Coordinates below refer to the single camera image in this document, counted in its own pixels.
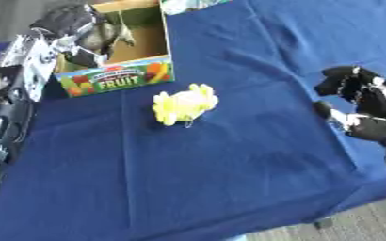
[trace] gray carpet floor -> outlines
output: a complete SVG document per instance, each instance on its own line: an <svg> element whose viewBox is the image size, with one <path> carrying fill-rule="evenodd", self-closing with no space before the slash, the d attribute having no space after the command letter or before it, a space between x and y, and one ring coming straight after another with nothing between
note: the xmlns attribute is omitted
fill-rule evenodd
<svg viewBox="0 0 386 241"><path fill-rule="evenodd" d="M12 40L47 9L83 0L0 0L0 42ZM106 0L89 0L99 3ZM333 217L334 226L283 227L248 235L250 241L386 241L386 201L365 205Z"/></svg>

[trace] open box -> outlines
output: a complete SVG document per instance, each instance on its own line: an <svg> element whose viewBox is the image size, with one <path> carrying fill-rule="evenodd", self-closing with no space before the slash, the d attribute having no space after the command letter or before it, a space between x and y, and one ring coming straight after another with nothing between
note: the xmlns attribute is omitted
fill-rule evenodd
<svg viewBox="0 0 386 241"><path fill-rule="evenodd" d="M60 57L56 77L71 97L174 81L167 26L159 1L122 0L94 7L112 24L120 23L120 13L136 46L117 41L111 59L95 69L84 69Z"/></svg>

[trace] yellow object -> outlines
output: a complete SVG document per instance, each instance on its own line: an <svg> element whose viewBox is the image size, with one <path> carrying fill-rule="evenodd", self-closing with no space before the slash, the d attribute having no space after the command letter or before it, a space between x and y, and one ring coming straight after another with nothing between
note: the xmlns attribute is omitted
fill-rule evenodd
<svg viewBox="0 0 386 241"><path fill-rule="evenodd" d="M156 119L167 126L177 121L193 121L207 110L215 108L218 98L214 90L204 84L191 84L189 91L169 96L161 92L153 97Z"/></svg>

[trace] blue tablecloth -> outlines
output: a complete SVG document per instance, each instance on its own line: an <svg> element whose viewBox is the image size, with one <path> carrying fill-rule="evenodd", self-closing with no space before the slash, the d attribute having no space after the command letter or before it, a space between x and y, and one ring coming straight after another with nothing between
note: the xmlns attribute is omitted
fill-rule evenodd
<svg viewBox="0 0 386 241"><path fill-rule="evenodd" d="M386 198L382 149L312 110L322 69L386 76L386 0L235 0L169 33L177 82L42 104L0 191L0 240L221 240ZM153 95L189 83L217 109L159 125Z"/></svg>

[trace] silver robotic arm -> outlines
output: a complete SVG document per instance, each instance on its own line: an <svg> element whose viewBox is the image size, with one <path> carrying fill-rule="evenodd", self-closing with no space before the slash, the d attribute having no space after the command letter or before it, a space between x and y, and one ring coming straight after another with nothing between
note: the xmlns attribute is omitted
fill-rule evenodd
<svg viewBox="0 0 386 241"><path fill-rule="evenodd" d="M386 79L361 67L338 67L323 74L326 79L314 88L316 92L338 95L353 103L356 113L343 113L323 101L314 103L316 112L346 135L385 147L386 161Z"/></svg>
<svg viewBox="0 0 386 241"><path fill-rule="evenodd" d="M90 5L54 9L0 55L0 182L26 139L57 55L65 54L70 61L88 67L101 65L108 58L76 44L102 20Z"/></svg>

